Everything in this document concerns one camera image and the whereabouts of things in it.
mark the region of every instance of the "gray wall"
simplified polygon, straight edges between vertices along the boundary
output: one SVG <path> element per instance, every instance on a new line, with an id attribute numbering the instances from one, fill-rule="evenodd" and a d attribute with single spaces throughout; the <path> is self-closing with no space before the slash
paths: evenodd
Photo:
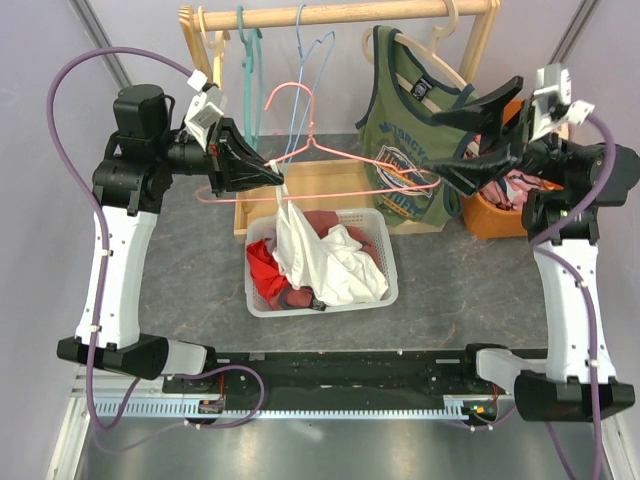
<path id="1" fill-rule="evenodd" d="M 56 156 L 45 97 L 56 72 L 92 47 L 66 0 L 3 2 L 0 16 L 0 477 L 44 478 L 75 366 L 55 357 L 86 295 L 91 211 Z M 85 178 L 115 127 L 116 88 L 100 61 L 57 101 L 64 144 Z"/>
<path id="2" fill-rule="evenodd" d="M 617 143 L 640 152 L 640 56 L 636 0 L 600 2 L 587 30 L 565 62 L 571 71 L 573 98 L 596 105 Z M 591 129 L 575 130 L 580 142 L 601 141 Z M 602 321 L 618 378 L 640 387 L 640 187 L 622 208 L 600 213 L 598 287 Z M 640 455 L 640 409 L 623 414 Z"/>
<path id="3" fill-rule="evenodd" d="M 361 3 L 362 0 L 308 0 L 309 5 L 327 3 Z M 114 45 L 148 48 L 193 66 L 187 46 L 178 24 L 178 8 L 189 2 L 184 0 L 91 0 L 105 30 Z M 207 11 L 234 11 L 238 4 L 245 9 L 297 6 L 300 0 L 237 0 L 224 2 L 193 2 L 204 5 Z M 551 56 L 565 25 L 575 11 L 579 0 L 505 0 L 496 20 L 494 31 L 482 63 L 477 81 L 481 92 L 488 92 L 508 80 L 512 75 L 533 78 L 535 68 L 544 65 Z M 393 22 L 416 40 L 427 42 L 431 26 L 442 23 L 442 19 L 430 21 L 417 19 Z M 466 45 L 472 19 L 462 18 L 459 28 L 442 40 L 439 53 L 452 66 L 458 67 Z M 302 29 L 304 45 L 322 36 L 333 28 L 337 35 L 336 50 L 329 60 L 324 80 L 318 89 L 316 128 L 320 133 L 354 132 L 354 123 L 364 114 L 369 104 L 373 84 L 373 67 L 365 60 L 360 48 L 364 29 L 373 24 L 355 23 L 342 25 L 306 26 Z M 269 28 L 263 31 L 265 59 L 265 91 L 282 82 L 298 78 L 298 54 L 295 28 Z M 243 75 L 241 60 L 244 47 L 238 33 L 232 32 L 228 44 L 225 67 L 225 90 L 229 96 L 227 112 L 242 125 Z M 306 83 L 312 85 L 317 69 L 322 64 L 323 54 L 314 52 L 314 57 L 305 68 Z M 169 76 L 167 71 L 135 58 L 124 59 L 124 64 L 134 82 L 145 78 L 162 80 L 185 105 L 189 90 L 184 80 Z M 263 133 L 288 131 L 293 95 L 278 98 L 272 111 L 263 117 Z"/>

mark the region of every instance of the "tank top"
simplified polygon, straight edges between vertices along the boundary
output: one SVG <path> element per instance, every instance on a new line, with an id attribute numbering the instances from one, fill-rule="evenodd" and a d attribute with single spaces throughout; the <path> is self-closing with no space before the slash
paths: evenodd
<path id="1" fill-rule="evenodd" d="M 386 26 L 373 30 L 373 92 L 367 113 L 356 123 L 365 156 L 392 163 L 399 170 L 427 168 L 430 159 L 462 158 L 474 134 L 434 121 L 421 100 L 426 96 L 441 110 L 457 108 L 477 98 L 473 86 L 460 90 L 431 77 L 407 47 L 394 41 L 398 33 Z M 411 92 L 400 87 L 396 73 L 413 85 Z M 438 178 L 435 174 L 397 175 L 371 164 L 365 171 L 376 190 L 426 185 Z M 374 196 L 375 207 L 392 226 L 412 220 L 439 227 L 459 214 L 459 204 L 457 193 L 443 183 L 425 191 Z"/>

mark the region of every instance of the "white plastic basket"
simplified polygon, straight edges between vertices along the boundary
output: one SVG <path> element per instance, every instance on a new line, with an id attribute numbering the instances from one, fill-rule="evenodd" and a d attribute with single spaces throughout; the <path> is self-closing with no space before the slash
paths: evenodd
<path id="1" fill-rule="evenodd" d="M 327 307 L 324 312 L 311 308 L 300 308 L 296 310 L 271 310 L 267 301 L 260 296 L 253 284 L 253 279 L 249 273 L 249 262 L 245 254 L 244 260 L 244 291 L 247 295 L 247 308 L 252 315 L 261 318 L 269 317 L 291 317 L 295 315 L 311 315 L 316 313 L 336 313 L 350 312 L 353 310 L 365 310 L 368 308 L 379 308 L 391 305 L 398 299 L 398 272 L 393 259 L 391 241 L 389 240 L 389 230 L 384 222 L 384 217 L 374 208 L 355 208 L 350 210 L 336 210 L 338 220 L 342 225 L 353 226 L 361 229 L 373 242 L 378 258 L 380 259 L 380 270 L 384 274 L 389 289 L 382 296 L 379 302 L 355 303 L 341 307 Z M 276 225 L 276 217 L 264 217 L 254 220 L 247 230 L 246 247 L 264 238 L 267 230 L 273 230 Z"/>

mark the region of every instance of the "orange basket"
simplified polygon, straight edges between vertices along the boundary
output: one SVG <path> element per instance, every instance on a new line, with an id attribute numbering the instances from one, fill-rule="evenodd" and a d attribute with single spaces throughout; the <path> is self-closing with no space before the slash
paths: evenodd
<path id="1" fill-rule="evenodd" d="M 513 117 L 523 100 L 516 99 L 509 102 L 504 109 L 504 121 Z M 500 210 L 487 202 L 482 195 L 462 198 L 462 217 L 467 230 L 474 237 L 482 240 L 503 237 L 524 237 L 527 231 L 522 226 L 521 212 Z"/>

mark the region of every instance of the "blue clothes hanger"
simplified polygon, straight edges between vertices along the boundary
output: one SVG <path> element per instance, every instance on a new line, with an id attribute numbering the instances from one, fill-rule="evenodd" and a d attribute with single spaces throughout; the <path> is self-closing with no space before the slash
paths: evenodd
<path id="1" fill-rule="evenodd" d="M 254 28 L 249 32 L 249 38 L 244 36 L 244 26 L 242 22 L 242 12 L 244 8 L 239 5 L 236 10 L 238 16 L 238 33 L 240 41 L 244 45 L 245 59 L 242 62 L 244 68 L 244 139 L 255 150 L 258 148 L 258 138 L 260 136 L 260 122 L 262 121 L 262 96 L 264 94 L 264 82 L 262 76 L 262 32 L 259 28 Z M 251 76 L 255 64 L 254 46 L 258 57 L 258 108 L 256 112 L 255 128 L 251 128 Z"/>
<path id="2" fill-rule="evenodd" d="M 318 76 L 316 77 L 316 80 L 313 84 L 313 88 L 311 89 L 311 91 L 313 93 L 315 93 L 316 91 L 316 87 L 318 86 L 318 83 L 320 82 L 320 78 L 322 77 L 322 74 L 324 73 L 324 69 L 327 66 L 327 61 L 329 60 L 329 57 L 331 56 L 331 53 L 333 52 L 333 48 L 336 45 L 336 32 L 331 30 L 330 32 L 327 32 L 322 38 L 320 39 L 316 39 L 313 41 L 313 43 L 311 44 L 311 47 L 309 48 L 309 50 L 307 50 L 307 52 L 305 53 L 303 51 L 302 48 L 302 39 L 300 37 L 300 14 L 302 13 L 302 9 L 304 7 L 306 7 L 307 4 L 303 3 L 302 5 L 300 5 L 298 7 L 298 15 L 296 17 L 296 38 L 298 40 L 298 56 L 300 57 L 300 72 L 298 73 L 298 83 L 303 83 L 302 79 L 304 77 L 304 66 L 305 63 L 307 62 L 307 60 L 309 59 L 309 56 L 311 55 L 311 53 L 313 52 L 314 48 L 317 45 L 321 45 L 323 44 L 325 41 L 327 41 L 328 38 L 331 37 L 331 45 L 329 45 L 329 49 L 327 50 L 327 53 L 324 57 L 324 61 L 322 62 L 322 66 L 320 67 L 320 71 L 318 72 Z M 291 152 L 293 152 L 297 146 L 298 146 L 298 142 L 300 140 L 300 136 L 302 134 L 302 128 L 303 126 L 306 124 L 306 119 L 307 119 L 307 115 L 309 114 L 309 107 L 311 105 L 311 100 L 309 100 L 307 102 L 307 107 L 305 108 L 304 111 L 304 115 L 302 117 L 302 120 L 300 121 L 300 128 L 298 129 L 298 134 L 296 136 L 295 142 L 293 142 L 293 129 L 295 126 L 295 120 L 296 120 L 296 114 L 298 112 L 298 102 L 300 101 L 300 89 L 298 88 L 296 90 L 296 100 L 295 103 L 293 105 L 293 114 L 291 115 L 291 126 L 289 128 L 289 141 L 287 143 L 287 148 L 285 150 L 285 154 L 289 154 Z M 288 167 L 289 167 L 289 163 L 291 162 L 291 158 L 287 159 L 284 164 L 282 165 L 282 172 L 283 174 L 286 174 Z"/>

